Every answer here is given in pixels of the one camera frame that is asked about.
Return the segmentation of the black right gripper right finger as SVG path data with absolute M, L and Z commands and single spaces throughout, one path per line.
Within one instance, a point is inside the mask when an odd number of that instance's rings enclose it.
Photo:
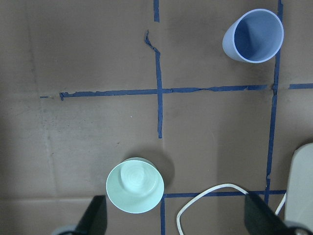
M 250 235 L 288 235 L 289 229 L 255 193 L 245 195 L 244 223 Z

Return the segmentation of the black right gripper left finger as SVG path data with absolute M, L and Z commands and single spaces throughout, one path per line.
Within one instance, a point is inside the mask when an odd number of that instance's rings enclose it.
M 106 196 L 94 196 L 76 226 L 74 233 L 79 235 L 104 235 L 107 223 Z

